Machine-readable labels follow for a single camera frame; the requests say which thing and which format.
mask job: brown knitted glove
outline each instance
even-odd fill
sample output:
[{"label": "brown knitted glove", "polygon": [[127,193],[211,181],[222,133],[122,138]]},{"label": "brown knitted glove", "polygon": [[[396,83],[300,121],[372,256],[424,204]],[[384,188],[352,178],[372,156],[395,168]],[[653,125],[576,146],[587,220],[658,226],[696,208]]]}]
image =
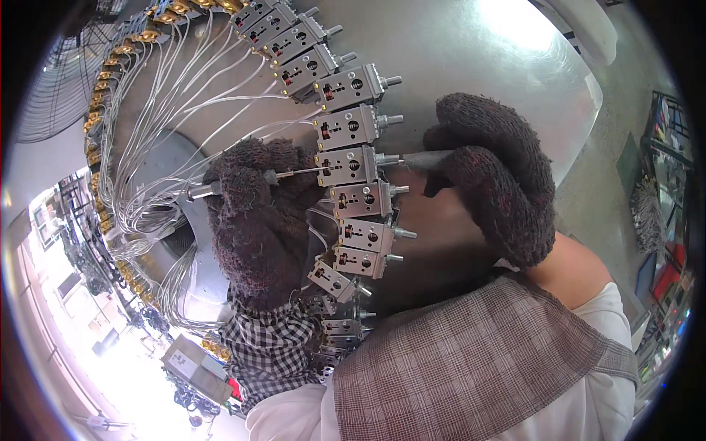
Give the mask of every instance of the brown knitted glove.
[{"label": "brown knitted glove", "polygon": [[315,149],[277,139],[247,139],[217,158],[203,183],[220,179],[222,195],[205,198],[213,246],[236,300],[251,310],[272,310],[301,288],[309,246],[306,210],[324,193],[316,174],[283,178],[270,186],[263,172],[314,167]]},{"label": "brown knitted glove", "polygon": [[520,269],[554,245],[554,181],[537,134],[510,107],[455,93],[436,102],[427,150],[455,150],[430,172],[424,195],[455,187],[486,241]]}]

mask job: checkered sleeve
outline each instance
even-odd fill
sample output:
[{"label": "checkered sleeve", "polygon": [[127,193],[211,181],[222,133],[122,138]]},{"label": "checkered sleeve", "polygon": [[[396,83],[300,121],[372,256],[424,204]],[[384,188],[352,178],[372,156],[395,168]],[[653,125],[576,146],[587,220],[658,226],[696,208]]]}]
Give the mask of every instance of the checkered sleeve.
[{"label": "checkered sleeve", "polygon": [[244,414],[265,398],[307,383],[320,384],[305,346],[315,331],[315,318],[296,303],[254,311],[230,302],[233,317],[218,330],[231,351],[226,374],[240,385]]}]

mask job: red component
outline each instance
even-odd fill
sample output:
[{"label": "red component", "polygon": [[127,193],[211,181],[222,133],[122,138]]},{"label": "red component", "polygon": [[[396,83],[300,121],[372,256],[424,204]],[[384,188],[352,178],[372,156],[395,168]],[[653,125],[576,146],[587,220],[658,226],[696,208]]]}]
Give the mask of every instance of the red component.
[{"label": "red component", "polygon": [[238,401],[243,401],[243,397],[240,395],[240,385],[234,378],[228,379],[228,385],[233,388],[233,393],[231,397],[234,397]]},{"label": "red component", "polygon": [[[680,265],[684,265],[684,258],[686,256],[684,245],[676,244],[672,255],[674,256],[674,260],[679,262]],[[674,266],[669,263],[665,264],[659,271],[659,274],[656,274],[654,277],[654,297],[657,300],[661,299],[664,293],[669,289],[669,285],[673,282],[678,282],[679,277],[680,274],[676,271]]]}]

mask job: tool handle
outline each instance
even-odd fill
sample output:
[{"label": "tool handle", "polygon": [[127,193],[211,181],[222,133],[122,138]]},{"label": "tool handle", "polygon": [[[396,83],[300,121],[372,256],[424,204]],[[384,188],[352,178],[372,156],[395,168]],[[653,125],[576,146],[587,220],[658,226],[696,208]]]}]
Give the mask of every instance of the tool handle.
[{"label": "tool handle", "polygon": [[435,150],[430,152],[409,153],[404,155],[404,164],[412,170],[438,170],[441,162],[453,150]]}]

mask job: concrete floor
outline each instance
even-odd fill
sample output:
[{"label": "concrete floor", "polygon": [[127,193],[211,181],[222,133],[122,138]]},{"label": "concrete floor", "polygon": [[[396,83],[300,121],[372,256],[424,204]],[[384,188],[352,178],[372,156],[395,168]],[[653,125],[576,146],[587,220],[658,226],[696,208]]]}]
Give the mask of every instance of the concrete floor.
[{"label": "concrete floor", "polygon": [[611,6],[606,13],[618,33],[618,55],[608,67],[590,66],[603,90],[603,106],[586,145],[558,187],[555,207],[558,230],[573,234],[608,266],[632,319],[630,304],[636,300],[637,272],[645,256],[637,251],[616,163],[628,136],[639,144],[652,91],[676,95],[676,86],[631,7]]}]

